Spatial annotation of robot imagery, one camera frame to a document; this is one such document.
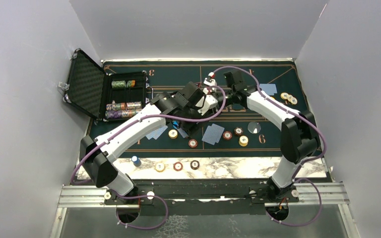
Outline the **blue round button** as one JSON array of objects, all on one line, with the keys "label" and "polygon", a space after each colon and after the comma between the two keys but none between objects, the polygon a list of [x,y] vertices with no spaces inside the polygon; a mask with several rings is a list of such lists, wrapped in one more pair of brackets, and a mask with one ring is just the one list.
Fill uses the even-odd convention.
[{"label": "blue round button", "polygon": [[173,122],[172,122],[172,125],[173,125],[173,127],[174,127],[175,129],[179,129],[179,128],[180,128],[179,123],[178,123],[177,121],[173,121]]}]

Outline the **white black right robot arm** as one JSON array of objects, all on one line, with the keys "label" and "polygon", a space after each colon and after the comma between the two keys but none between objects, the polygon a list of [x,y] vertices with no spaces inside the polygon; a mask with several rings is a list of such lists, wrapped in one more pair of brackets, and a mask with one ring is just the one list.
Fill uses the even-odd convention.
[{"label": "white black right robot arm", "polygon": [[321,134],[317,130],[314,115],[294,110],[272,99],[260,89],[229,91],[225,95],[213,93],[213,96],[219,104],[225,103],[228,106],[239,103],[257,112],[280,130],[282,157],[276,171],[266,183],[267,197],[274,202],[280,201],[290,191],[302,164],[321,146]]}]

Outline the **yellow poker chip stack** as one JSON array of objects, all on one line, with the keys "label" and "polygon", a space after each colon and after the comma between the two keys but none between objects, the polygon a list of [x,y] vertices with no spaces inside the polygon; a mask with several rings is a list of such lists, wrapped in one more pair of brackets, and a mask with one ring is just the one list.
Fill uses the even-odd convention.
[{"label": "yellow poker chip stack", "polygon": [[161,173],[161,172],[163,172],[165,169],[166,169],[166,166],[165,166],[164,163],[162,163],[162,162],[158,162],[158,163],[156,163],[156,165],[155,165],[155,170],[156,170],[157,172]]}]

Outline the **white round button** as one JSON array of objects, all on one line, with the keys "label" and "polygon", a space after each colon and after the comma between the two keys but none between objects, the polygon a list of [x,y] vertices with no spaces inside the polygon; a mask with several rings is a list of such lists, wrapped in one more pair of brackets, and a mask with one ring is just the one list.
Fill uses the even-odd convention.
[{"label": "white round button", "polygon": [[247,130],[252,134],[258,134],[261,131],[261,126],[259,122],[251,121],[247,126]]}]

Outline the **red poker chip stack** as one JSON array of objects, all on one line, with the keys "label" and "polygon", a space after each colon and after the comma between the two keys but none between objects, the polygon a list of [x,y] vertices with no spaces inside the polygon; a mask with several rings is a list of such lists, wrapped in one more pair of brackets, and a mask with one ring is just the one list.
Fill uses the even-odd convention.
[{"label": "red poker chip stack", "polygon": [[174,163],[173,164],[173,169],[175,170],[175,171],[181,171],[182,169],[183,169],[183,164],[181,163],[181,162],[176,162],[176,163]]}]

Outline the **brown poker chip stack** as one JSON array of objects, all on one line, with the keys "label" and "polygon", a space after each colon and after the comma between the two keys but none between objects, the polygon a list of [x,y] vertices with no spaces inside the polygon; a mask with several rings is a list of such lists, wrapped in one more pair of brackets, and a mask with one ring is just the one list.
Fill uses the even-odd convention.
[{"label": "brown poker chip stack", "polygon": [[190,163],[190,167],[191,167],[191,169],[193,169],[193,170],[197,170],[197,169],[199,169],[199,166],[200,166],[200,163],[199,163],[199,161],[197,161],[197,160],[193,160],[193,161],[191,161],[191,163]]}]

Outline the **blue card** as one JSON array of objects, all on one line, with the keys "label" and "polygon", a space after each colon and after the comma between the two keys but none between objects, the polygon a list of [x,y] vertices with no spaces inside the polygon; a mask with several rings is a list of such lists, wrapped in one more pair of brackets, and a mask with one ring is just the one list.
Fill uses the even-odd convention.
[{"label": "blue card", "polygon": [[151,133],[147,134],[145,137],[150,140],[150,139],[158,139],[158,137],[160,136],[160,133],[158,130],[155,130],[155,131],[152,131]]},{"label": "blue card", "polygon": [[165,131],[166,129],[168,129],[168,126],[165,125],[159,129],[156,129],[154,132],[153,132],[153,139],[157,140]]},{"label": "blue card", "polygon": [[213,133],[212,133],[211,126],[208,126],[207,129],[205,130],[204,135],[202,137],[202,141],[211,145],[215,145],[215,143],[213,142]]},{"label": "blue card", "polygon": [[222,138],[223,132],[225,129],[224,129],[224,127],[219,126],[217,124],[212,124],[211,129],[212,129],[212,133],[213,133],[213,142],[218,143],[220,141],[220,139]]},{"label": "blue card", "polygon": [[269,96],[277,94],[277,87],[275,84],[260,84],[259,87]]}]

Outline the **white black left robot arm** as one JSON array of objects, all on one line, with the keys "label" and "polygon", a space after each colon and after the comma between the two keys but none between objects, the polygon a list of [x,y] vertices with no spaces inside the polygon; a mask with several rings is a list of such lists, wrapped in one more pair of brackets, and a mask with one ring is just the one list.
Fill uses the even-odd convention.
[{"label": "white black left robot arm", "polygon": [[114,162],[140,139],[172,121],[194,126],[214,118],[218,112],[218,100],[213,93],[218,86],[213,80],[205,82],[205,85],[200,89],[189,82],[176,93],[159,93],[136,115],[111,131],[96,138],[83,137],[75,171],[84,168],[89,176],[85,183],[92,183],[97,188],[108,187],[117,192],[123,203],[133,202],[135,185],[128,175],[114,166]]}]

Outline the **blue playing card deck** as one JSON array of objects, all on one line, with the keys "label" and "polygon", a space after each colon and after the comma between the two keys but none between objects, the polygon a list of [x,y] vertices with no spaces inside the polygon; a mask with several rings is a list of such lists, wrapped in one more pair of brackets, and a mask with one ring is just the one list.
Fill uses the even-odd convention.
[{"label": "blue playing card deck", "polygon": [[177,131],[181,135],[182,138],[188,138],[189,137],[189,135],[182,128],[177,128]]}]

